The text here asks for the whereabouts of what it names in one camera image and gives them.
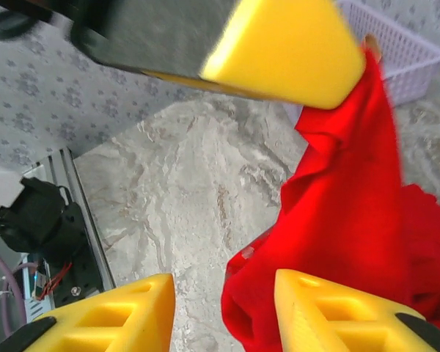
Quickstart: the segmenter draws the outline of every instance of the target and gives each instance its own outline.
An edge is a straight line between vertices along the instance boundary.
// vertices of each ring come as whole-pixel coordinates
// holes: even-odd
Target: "floor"
[[[406,182],[440,201],[440,74],[397,125]],[[116,283],[175,275],[172,351],[242,351],[221,321],[224,267],[274,223],[305,147],[281,104],[196,93],[76,160]]]

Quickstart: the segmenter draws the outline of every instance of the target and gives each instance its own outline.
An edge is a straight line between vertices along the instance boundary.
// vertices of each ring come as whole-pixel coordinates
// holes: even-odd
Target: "red cloth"
[[[392,110],[372,54],[335,110],[305,108],[309,142],[282,187],[270,233],[227,264],[225,325],[248,352],[281,351],[274,308],[278,268],[416,307],[440,318],[440,207],[418,186],[401,188]]]

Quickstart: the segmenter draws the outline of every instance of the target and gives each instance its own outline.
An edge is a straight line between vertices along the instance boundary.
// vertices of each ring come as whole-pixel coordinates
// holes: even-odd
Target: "yellow foam pad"
[[[274,300],[284,352],[429,352],[396,313],[413,309],[299,271],[276,273]]]
[[[171,274],[51,310],[57,323],[26,352],[168,352],[175,315]]]
[[[331,0],[240,0],[200,78],[333,109],[364,66],[359,44]]]

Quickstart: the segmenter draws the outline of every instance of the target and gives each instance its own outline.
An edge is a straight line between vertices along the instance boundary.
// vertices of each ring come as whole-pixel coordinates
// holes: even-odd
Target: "marble floor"
[[[440,201],[440,75],[397,125],[406,182]],[[221,321],[224,267],[274,223],[305,147],[279,103],[196,93],[76,160],[116,283],[175,275],[172,351],[242,351]]]

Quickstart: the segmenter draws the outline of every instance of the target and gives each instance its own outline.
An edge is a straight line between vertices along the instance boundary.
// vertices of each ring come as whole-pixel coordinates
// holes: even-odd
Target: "basket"
[[[400,26],[371,7],[354,0],[336,5],[361,42],[373,34],[383,51],[383,75],[389,99],[394,106],[418,99],[440,66],[440,47]]]

